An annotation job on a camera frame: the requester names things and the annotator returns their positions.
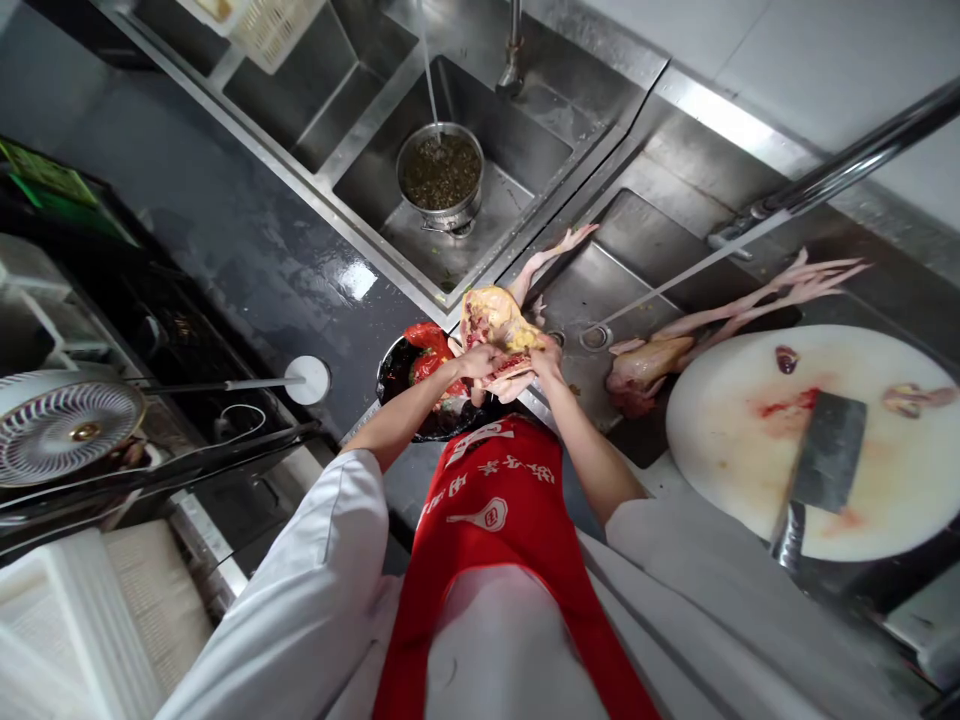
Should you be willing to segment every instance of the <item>round cutting board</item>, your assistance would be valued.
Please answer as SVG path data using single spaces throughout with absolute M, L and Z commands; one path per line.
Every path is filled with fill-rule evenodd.
M 776 347 L 800 360 L 777 368 Z M 810 418 L 810 390 L 867 404 L 856 477 L 841 515 L 807 509 L 803 554 L 874 560 L 906 552 L 960 512 L 960 401 L 911 420 L 881 404 L 893 385 L 954 385 L 913 347 L 882 333 L 813 325 L 732 338 L 680 376 L 667 438 L 680 472 L 704 498 L 770 539 Z

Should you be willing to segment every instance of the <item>electric fan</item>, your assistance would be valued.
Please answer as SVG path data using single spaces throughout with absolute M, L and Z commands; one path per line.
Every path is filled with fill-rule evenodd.
M 290 363 L 285 377 L 268 380 L 137 388 L 109 367 L 89 366 L 2 377 L 0 486 L 48 482 L 102 458 L 137 429 L 147 407 L 145 395 L 278 386 L 296 402 L 314 404 L 330 388 L 330 371 L 305 355 Z

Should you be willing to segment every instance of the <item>green container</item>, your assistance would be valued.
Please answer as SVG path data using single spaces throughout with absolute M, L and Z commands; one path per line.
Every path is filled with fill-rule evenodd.
M 14 173 L 21 178 L 46 185 L 82 205 L 97 207 L 100 204 L 76 170 L 47 160 L 9 140 L 0 142 L 0 150 L 13 165 Z
M 100 235 L 124 240 L 113 221 L 100 212 L 99 207 L 90 207 L 74 199 L 54 192 L 46 183 L 36 182 L 13 173 L 10 178 L 17 184 L 30 203 L 47 217 Z

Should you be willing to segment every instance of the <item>running water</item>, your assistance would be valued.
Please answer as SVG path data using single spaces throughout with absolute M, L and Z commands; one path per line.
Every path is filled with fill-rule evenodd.
M 596 330 L 601 325 L 606 325 L 610 322 L 613 322 L 621 315 L 624 315 L 630 312 L 631 310 L 633 310 L 635 307 L 639 307 L 640 305 L 643 305 L 643 303 L 649 302 L 655 297 L 660 297 L 663 293 L 665 293 L 667 290 L 672 288 L 674 285 L 679 285 L 687 278 L 691 277 L 692 275 L 696 275 L 698 272 L 700 272 L 704 268 L 710 267 L 718 260 L 723 260 L 723 258 L 725 258 L 727 255 L 730 255 L 731 253 L 735 253 L 737 250 L 744 247 L 748 243 L 753 242 L 761 235 L 766 235 L 768 232 L 770 232 L 774 228 L 779 227 L 780 225 L 783 225 L 783 223 L 785 223 L 787 220 L 789 220 L 792 217 L 793 215 L 791 215 L 787 210 L 781 210 L 775 215 L 771 215 L 766 220 L 758 223 L 752 229 L 745 232 L 736 240 L 730 241 L 729 243 L 724 245 L 722 248 L 720 248 L 716 252 L 713 252 L 707 255 L 707 257 L 705 257 L 700 262 L 687 268 L 672 280 L 667 280 L 667 282 L 665 282 L 663 285 L 661 285 L 657 289 L 651 290 L 646 295 L 641 297 L 639 300 L 635 300 L 634 302 L 627 305 L 625 308 L 617 310 L 617 312 L 615 312 L 610 317 L 604 318 L 600 322 L 594 323 L 593 325 L 588 327 L 586 330 L 584 330 L 582 333 L 580 333 L 580 337 L 582 338 L 588 332 L 590 332 L 591 330 Z
M 437 125 L 437 101 L 433 95 L 433 76 L 430 73 L 430 49 L 427 47 L 427 16 L 423 12 L 423 0 L 417 0 L 417 15 L 420 16 L 420 43 L 423 45 L 423 65 L 427 70 L 427 90 L 430 91 L 430 109 L 433 110 L 433 124 Z M 440 129 L 437 128 L 437 142 L 443 142 Z

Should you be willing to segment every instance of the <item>cleaver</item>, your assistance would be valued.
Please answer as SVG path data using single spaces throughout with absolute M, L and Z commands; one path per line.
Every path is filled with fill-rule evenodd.
M 839 514 L 847 504 L 860 461 L 867 406 L 859 400 L 817 394 L 800 443 L 787 502 L 770 543 L 770 554 L 794 574 L 800 564 L 806 506 Z

